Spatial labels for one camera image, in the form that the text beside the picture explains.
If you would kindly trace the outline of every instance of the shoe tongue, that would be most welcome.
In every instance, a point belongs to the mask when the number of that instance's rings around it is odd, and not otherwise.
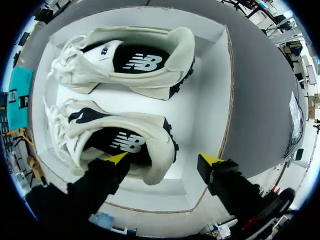
[[[87,141],[89,140],[89,138],[92,136],[93,133],[95,133],[96,131],[99,131],[101,128],[94,128],[94,129],[90,129],[87,131],[84,131],[83,133],[81,133],[78,136],[75,136],[73,138],[70,138],[67,142],[66,142],[66,147],[73,159],[73,161],[75,162],[75,164],[86,170],[87,168],[87,162],[82,162],[81,161],[81,155],[84,151],[84,147],[87,143]]]
[[[114,72],[113,59],[117,48],[123,41],[112,40],[103,45],[97,46],[83,54],[90,63],[103,68],[104,71]]]

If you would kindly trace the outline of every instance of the cable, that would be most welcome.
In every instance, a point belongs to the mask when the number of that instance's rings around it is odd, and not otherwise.
[[[301,112],[300,114],[300,133],[296,138],[293,138],[293,132],[294,132],[294,124],[291,124],[291,130],[290,130],[290,135],[289,135],[289,142],[288,145],[286,147],[286,150],[284,152],[284,156],[283,158],[286,159],[295,149],[295,147],[299,144],[300,140],[302,139],[303,135],[304,135],[304,111],[302,110],[301,106],[300,106],[300,100],[299,100],[299,86],[298,86],[298,81],[296,78],[296,87],[297,87],[297,94],[298,94],[298,98],[296,98],[296,102],[299,108],[299,111]]]
[[[316,86],[316,93],[318,95],[318,98],[320,98],[320,94],[319,94],[319,90],[318,90],[318,71],[319,71],[319,63],[317,62],[317,65],[316,65],[316,79],[315,79],[315,86]]]

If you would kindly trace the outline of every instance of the shoelace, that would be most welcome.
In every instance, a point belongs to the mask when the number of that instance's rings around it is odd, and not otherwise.
[[[78,35],[71,38],[63,46],[60,56],[52,61],[51,71],[47,75],[47,79],[54,75],[58,80],[68,73],[71,73],[76,68],[76,62],[67,62],[69,58],[82,54],[80,49],[83,49],[86,44],[82,41],[86,38],[86,35]],[[72,78],[67,78],[69,83],[72,82]]]
[[[68,99],[62,103],[62,105],[53,105],[48,107],[45,98],[43,97],[43,103],[45,107],[45,113],[48,118],[49,133],[51,135],[52,145],[57,156],[63,161],[68,167],[72,169],[76,168],[76,165],[70,155],[70,153],[65,150],[65,144],[67,143],[66,130],[69,125],[68,119],[63,116],[63,110],[66,108],[67,104],[74,103],[76,100]]]

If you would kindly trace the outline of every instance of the black cable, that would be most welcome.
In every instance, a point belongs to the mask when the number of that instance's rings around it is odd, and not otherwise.
[[[300,133],[298,135],[298,137],[296,138],[292,138],[292,134],[293,134],[293,131],[294,131],[294,125],[292,124],[291,125],[291,130],[290,130],[290,136],[289,136],[289,143],[287,145],[287,148],[284,152],[284,156],[283,158],[287,158],[291,153],[292,151],[295,149],[295,147],[297,146],[297,144],[300,142],[300,140],[302,139],[302,136],[303,136],[303,133],[304,133],[304,112],[300,106],[300,99],[299,99],[299,85],[298,85],[298,81],[297,81],[297,78],[295,78],[295,83],[296,83],[296,90],[297,90],[297,95],[298,95],[298,98],[296,98],[296,102],[297,102],[297,105],[298,105],[298,108],[299,108],[299,111],[301,111],[301,115],[300,115]]]
[[[308,107],[307,107],[307,109],[309,109],[309,96],[304,96],[306,99],[308,99],[308,101],[307,101],[307,103],[308,103]]]

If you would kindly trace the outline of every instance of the new balance sneaker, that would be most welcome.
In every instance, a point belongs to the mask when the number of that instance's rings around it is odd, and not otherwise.
[[[48,79],[89,94],[100,83],[122,84],[147,97],[168,100],[193,72],[195,37],[178,27],[97,28],[70,39],[52,62]]]
[[[128,152],[143,181],[155,185],[176,159],[179,148],[163,116],[112,114],[89,100],[71,99],[61,107],[45,104],[45,109],[54,150],[75,175],[82,175],[96,158]]]

